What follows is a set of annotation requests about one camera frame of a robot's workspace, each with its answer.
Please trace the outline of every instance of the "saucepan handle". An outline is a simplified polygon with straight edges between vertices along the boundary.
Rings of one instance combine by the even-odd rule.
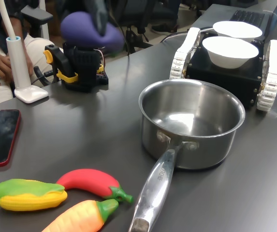
[[[172,180],[180,146],[168,145],[159,158],[138,197],[129,232],[149,232],[156,221]]]

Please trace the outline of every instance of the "beige pants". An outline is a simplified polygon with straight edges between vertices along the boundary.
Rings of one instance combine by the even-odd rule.
[[[42,38],[33,38],[30,35],[24,40],[28,55],[33,63],[33,66],[38,66],[42,73],[52,69],[51,65],[47,64],[45,55],[43,54],[46,45],[52,44],[51,41]],[[0,54],[5,56],[4,52],[0,48]],[[31,77],[31,82],[36,79],[36,75],[33,74]],[[0,80],[0,102],[12,99],[12,91],[8,84]],[[35,85],[41,86],[40,81],[34,83]]]

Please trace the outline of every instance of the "yellow clamp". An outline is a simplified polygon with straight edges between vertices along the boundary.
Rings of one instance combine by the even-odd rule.
[[[67,77],[67,76],[64,76],[59,70],[59,72],[57,73],[57,77],[64,80],[66,83],[73,83],[73,82],[78,81],[77,73],[75,73],[75,76],[73,76],[73,77]]]
[[[101,73],[103,71],[104,71],[104,66],[101,64],[96,73],[99,74],[99,73]]]
[[[52,64],[53,62],[53,57],[50,51],[44,50],[44,55],[46,56],[46,60],[48,64]]]

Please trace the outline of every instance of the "toy red chili pepper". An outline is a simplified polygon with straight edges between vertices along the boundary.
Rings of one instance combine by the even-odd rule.
[[[82,189],[92,192],[105,199],[115,199],[119,202],[133,202],[133,197],[127,195],[119,182],[107,173],[94,169],[77,169],[63,175],[57,184],[68,189]]]

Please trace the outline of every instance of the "laptop keyboard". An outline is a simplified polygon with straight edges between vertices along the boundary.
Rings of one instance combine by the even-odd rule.
[[[261,13],[237,10],[233,14],[230,21],[245,22],[245,23],[249,23],[249,24],[254,25],[259,28],[263,22],[264,16],[265,16],[265,14],[261,14]]]

